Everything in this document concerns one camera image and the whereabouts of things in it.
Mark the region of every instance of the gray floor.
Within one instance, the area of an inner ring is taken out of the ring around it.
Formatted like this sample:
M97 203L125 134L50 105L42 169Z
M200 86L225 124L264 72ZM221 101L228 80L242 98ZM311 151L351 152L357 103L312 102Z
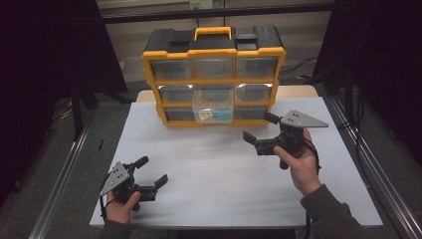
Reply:
M307 71L312 71L312 66L304 66L299 75L307 74ZM282 83L284 85L301 84L303 80L297 80L295 78L297 74L285 75ZM127 85L129 87L127 96L130 98L134 98L140 90L145 88L144 82L130 82ZM316 89L326 99L327 107L334 121L340 124L339 118L333 112L328 97L324 93L322 84L316 85ZM105 96L98 97L101 101L100 106L95 112L84 146L70 174L69 182L65 187L45 238L96 238L100 233L100 229L89 226L89 221L97 203L97 191L112 161L124 127L129 105L116 103ZM82 108L82 111L84 116L90 113L84 108ZM422 167L413 160L406 145L390 136L389 127L369 104L365 104L361 133L385 172L391 178L397 191L404 198L418 221L422 221L422 198L420 196L422 191L422 184L420 183L422 181ZM345 131L341 130L340 134L353 159L356 159L353 142ZM22 180L22 190L11 193L0 208L0 239L29 237L62 170L72 147L73 136L72 116L66 119L58 119L51 126L38 159L34 161L32 169ZM373 176L370 175L367 168L365 168L365 171L368 172L369 179L373 184L373 188L368 189L369 193L384 222L383 226L368 230L373 231L379 238L399 238L386 216L389 215L398 228L401 238L409 238ZM374 192L379 195L386 211L381 208ZM165 231L143 230L135 231L132 238L166 238L166 235Z

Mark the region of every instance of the black cable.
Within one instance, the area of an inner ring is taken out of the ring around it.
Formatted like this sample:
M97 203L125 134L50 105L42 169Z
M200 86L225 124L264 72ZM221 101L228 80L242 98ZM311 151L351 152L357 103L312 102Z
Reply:
M110 203L112 203L112 202L114 202L116 200L116 197L115 198L113 198L110 202L108 202L106 205L105 205L105 208L110 204Z
M223 8L226 8L226 0L223 0ZM223 17L223 27L226 26L226 17Z
M341 67L341 64L334 64L330 66L329 68L326 68L323 72L319 73L316 76L312 76L311 78L307 79L303 85L313 85L321 83L327 79L329 79L329 76L331 74L335 73L339 68Z
M317 57L312 57L312 58L304 59L304 60L300 61L295 67L290 68L290 69L287 69L287 70L280 71L280 75L292 73L297 68L299 68L299 67L303 66L304 64L308 63L309 61L312 61L312 60L315 60L315 59L317 59Z
M359 88L358 90L356 104L357 104L357 109L353 115L352 122L350 122L350 120L347 120L346 122L339 125L337 129L345 129L348 127L352 127L354 125L356 125L357 128L359 128L360 122L362 121L363 115L364 115L364 104L363 104L363 96L362 96L361 88Z
M199 9L198 9L198 7L193 7L193 10L198 11ZM199 19L198 18L196 18L196 26L199 28Z
M102 218L103 218L103 220L104 220L104 221L106 221L106 206L105 206L105 204L104 204L104 202L103 202L103 197L102 197L102 196L100 196L100 193L101 193L101 191L102 191L103 187L105 186L105 184L106 184L106 180L108 179L108 177L109 177L109 173L108 173L108 174L106 175L106 177L103 179L102 186L100 187L99 191L97 192L97 195L99 196L100 209L101 209L101 211L102 211Z
M354 117L355 117L354 126L356 126L356 145L355 145L355 152L356 152L357 162L359 164L360 170L362 171L363 177L364 177L366 183L368 184L367 186L371 187L370 182L369 182L369 178L368 178L366 172L364 171L363 163L362 163L362 160L360 158L360 152L359 152L360 121L361 121L361 119L363 117L363 116L360 116L361 115L360 108L363 108L363 101L362 101L362 97L361 97L361 91L359 89L359 93L358 93L358 96L357 96L357 109L356 109L356 112L354 114ZM343 128L352 127L352 126L353 126L352 123L345 122L345 123L341 124L338 127L338 129L343 129Z
M320 165L319 165L319 156L317 155L317 148L307 138L304 138L304 140L305 140L305 146L314 154L314 157L316 158L316 174L319 174ZM306 233L305 233L304 238L308 239L311 236L311 218L308 213L307 213L306 221L307 221L307 227L306 227Z

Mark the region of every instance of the gray sleeve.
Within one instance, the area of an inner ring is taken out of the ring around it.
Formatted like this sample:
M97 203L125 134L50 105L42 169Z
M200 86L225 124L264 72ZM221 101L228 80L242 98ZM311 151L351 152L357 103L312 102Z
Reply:
M131 231L131 225L106 220L100 239L128 239Z
M338 202L325 185L304 197L301 204L313 221L317 238L376 238L350 214L347 204Z

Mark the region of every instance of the black stand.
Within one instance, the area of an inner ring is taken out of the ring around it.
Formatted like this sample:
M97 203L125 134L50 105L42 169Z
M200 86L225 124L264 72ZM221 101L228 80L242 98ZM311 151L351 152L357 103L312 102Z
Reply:
M81 113L81 102L88 110L96 109L99 106L99 101L95 96L95 92L101 92L104 95L122 103L131 104L135 102L135 99L127 99L111 91L107 91L93 83L74 81L72 88L72 110L74 112L75 121L75 136L74 141L78 140L84 130L84 123Z

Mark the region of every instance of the white table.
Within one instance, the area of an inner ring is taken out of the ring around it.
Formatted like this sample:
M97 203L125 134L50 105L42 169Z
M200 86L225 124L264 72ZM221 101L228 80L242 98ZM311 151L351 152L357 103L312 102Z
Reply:
M329 123L310 128L322 169L319 177L334 196L347 202L364 226L382 225L379 215L332 121L322 98L277 99L272 112L295 109ZM152 185L163 174L168 182L156 201L142 202L131 222L141 228L250 229L296 228L305 222L302 195L276 156L258 156L242 140L246 130L258 139L276 136L277 125L248 128L166 127L155 102L134 103L117 146L116 162L131 163L144 155L149 163L135 171L139 185ZM90 225L103 226L97 205Z

